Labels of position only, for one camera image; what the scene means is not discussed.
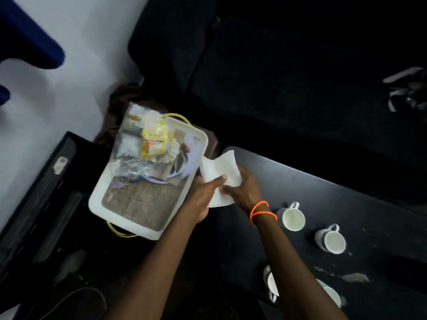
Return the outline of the black and white bundle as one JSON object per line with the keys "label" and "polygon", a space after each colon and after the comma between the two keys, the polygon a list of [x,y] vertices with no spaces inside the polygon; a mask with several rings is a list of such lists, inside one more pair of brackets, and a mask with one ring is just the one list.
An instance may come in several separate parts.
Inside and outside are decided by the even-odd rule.
{"label": "black and white bundle", "polygon": [[389,89],[388,109],[407,115],[427,115],[427,68],[410,67],[383,79]]}

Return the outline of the black sofa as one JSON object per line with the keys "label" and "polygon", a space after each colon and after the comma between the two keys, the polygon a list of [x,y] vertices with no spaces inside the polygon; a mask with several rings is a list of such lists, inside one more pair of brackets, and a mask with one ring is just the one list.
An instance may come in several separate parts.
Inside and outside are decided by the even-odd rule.
{"label": "black sofa", "polygon": [[128,52],[223,143],[427,215],[427,115],[383,84],[427,68],[427,0],[148,0]]}

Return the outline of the person's right hand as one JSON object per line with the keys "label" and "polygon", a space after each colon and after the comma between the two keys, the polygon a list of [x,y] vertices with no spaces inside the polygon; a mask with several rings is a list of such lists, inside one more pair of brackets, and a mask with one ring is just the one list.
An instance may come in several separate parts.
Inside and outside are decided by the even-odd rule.
{"label": "person's right hand", "polygon": [[242,182],[239,185],[238,197],[233,199],[235,204],[241,208],[249,217],[252,212],[269,211],[270,208],[263,198],[260,186],[254,175],[245,169],[238,166]]}

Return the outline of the white paper napkin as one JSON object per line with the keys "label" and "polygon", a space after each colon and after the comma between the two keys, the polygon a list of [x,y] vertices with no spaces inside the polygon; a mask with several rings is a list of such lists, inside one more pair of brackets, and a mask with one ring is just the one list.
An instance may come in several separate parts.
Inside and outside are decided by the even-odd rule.
{"label": "white paper napkin", "polygon": [[[236,163],[234,150],[228,150],[214,160],[202,157],[200,173],[205,183],[211,182],[223,174],[227,175],[225,185],[239,187],[242,183],[242,176]],[[208,208],[217,208],[232,204],[234,204],[234,200],[230,195],[223,194],[219,189],[215,189]]]}

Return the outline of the clear plastic bag of sachets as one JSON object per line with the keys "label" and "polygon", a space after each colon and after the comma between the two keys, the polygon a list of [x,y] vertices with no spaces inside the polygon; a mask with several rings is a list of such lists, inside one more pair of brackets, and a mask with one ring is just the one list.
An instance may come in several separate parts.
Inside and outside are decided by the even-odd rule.
{"label": "clear plastic bag of sachets", "polygon": [[[141,158],[142,121],[164,117],[168,127],[166,151],[152,159]],[[189,121],[174,119],[147,107],[131,103],[111,153],[112,174],[123,181],[147,180],[178,186],[196,172],[207,147],[207,136]]]}

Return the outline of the yellow sachet packet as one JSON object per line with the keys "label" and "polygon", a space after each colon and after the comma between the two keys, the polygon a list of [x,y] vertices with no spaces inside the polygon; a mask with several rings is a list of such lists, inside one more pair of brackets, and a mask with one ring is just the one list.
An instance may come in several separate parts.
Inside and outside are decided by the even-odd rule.
{"label": "yellow sachet packet", "polygon": [[142,123],[141,158],[143,161],[163,155],[168,140],[168,127],[164,117],[144,120]]}

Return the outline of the person's left hand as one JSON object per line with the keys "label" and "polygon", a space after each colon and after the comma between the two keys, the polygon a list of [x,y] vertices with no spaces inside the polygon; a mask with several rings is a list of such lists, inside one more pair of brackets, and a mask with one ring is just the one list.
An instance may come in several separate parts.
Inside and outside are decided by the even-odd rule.
{"label": "person's left hand", "polygon": [[215,194],[215,192],[205,193],[202,189],[204,183],[206,182],[204,182],[202,176],[198,175],[194,178],[189,193],[180,208],[183,215],[194,224],[205,219],[208,214],[209,204]]}

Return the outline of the person's right forearm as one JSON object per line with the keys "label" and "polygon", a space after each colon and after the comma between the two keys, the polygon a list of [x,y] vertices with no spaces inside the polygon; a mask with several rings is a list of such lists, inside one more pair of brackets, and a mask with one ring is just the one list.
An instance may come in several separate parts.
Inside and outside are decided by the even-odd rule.
{"label": "person's right forearm", "polygon": [[349,320],[307,268],[272,214],[252,218],[279,293],[285,320]]}

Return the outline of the white ceramic mug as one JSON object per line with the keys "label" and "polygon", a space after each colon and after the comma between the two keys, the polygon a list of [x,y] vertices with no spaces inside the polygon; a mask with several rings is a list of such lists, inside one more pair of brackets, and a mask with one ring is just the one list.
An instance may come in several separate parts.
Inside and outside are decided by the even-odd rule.
{"label": "white ceramic mug", "polygon": [[345,252],[347,243],[339,231],[340,227],[338,224],[332,224],[327,228],[318,230],[314,236],[315,243],[325,252],[341,254]]}
{"label": "white ceramic mug", "polygon": [[300,203],[294,201],[287,208],[280,208],[276,211],[279,226],[289,231],[301,231],[305,224],[306,218],[302,211],[299,209]]}
{"label": "white ceramic mug", "polygon": [[323,281],[317,279],[317,282],[322,286],[325,292],[329,295],[329,297],[336,303],[336,305],[341,308],[342,301],[340,295],[330,286],[325,284]]}
{"label": "white ceramic mug", "polygon": [[275,304],[277,301],[277,298],[279,297],[279,292],[272,274],[272,271],[270,269],[269,265],[266,265],[263,270],[263,281],[266,287],[268,288],[268,295],[269,300],[271,303]]}

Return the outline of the black flat box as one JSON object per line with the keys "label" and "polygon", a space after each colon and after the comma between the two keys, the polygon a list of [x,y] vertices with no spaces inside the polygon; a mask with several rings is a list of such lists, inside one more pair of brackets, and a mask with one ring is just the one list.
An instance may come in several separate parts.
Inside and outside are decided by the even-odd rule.
{"label": "black flat box", "polygon": [[93,191],[109,157],[102,145],[63,136],[0,232],[0,283],[49,260],[73,214],[67,205]]}

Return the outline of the person's left forearm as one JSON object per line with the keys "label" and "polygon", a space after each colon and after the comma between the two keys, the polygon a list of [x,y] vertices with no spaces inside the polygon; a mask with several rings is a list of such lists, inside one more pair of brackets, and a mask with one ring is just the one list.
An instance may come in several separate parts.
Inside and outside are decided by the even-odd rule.
{"label": "person's left forearm", "polygon": [[105,320],[160,320],[192,231],[199,216],[184,207],[167,226]]}

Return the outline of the blue chair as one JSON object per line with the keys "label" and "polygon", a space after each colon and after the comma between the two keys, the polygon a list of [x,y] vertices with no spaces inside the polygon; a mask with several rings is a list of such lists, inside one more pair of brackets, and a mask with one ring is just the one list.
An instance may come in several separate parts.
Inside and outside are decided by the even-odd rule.
{"label": "blue chair", "polygon": [[65,52],[14,0],[0,0],[0,64],[9,59],[57,69]]}

